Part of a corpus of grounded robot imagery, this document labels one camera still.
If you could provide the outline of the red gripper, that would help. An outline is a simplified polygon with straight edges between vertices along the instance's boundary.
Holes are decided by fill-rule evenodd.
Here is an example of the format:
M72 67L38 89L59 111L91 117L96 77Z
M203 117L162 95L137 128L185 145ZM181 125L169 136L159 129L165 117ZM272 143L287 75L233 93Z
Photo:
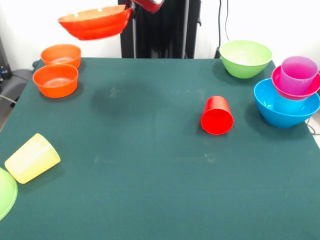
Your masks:
M137 4L140 5L143 9L145 9L148 12L156 13L161 8L164 1L165 0L133 0L133 2L131 3L131 18L136 19L137 17L137 14L138 14Z

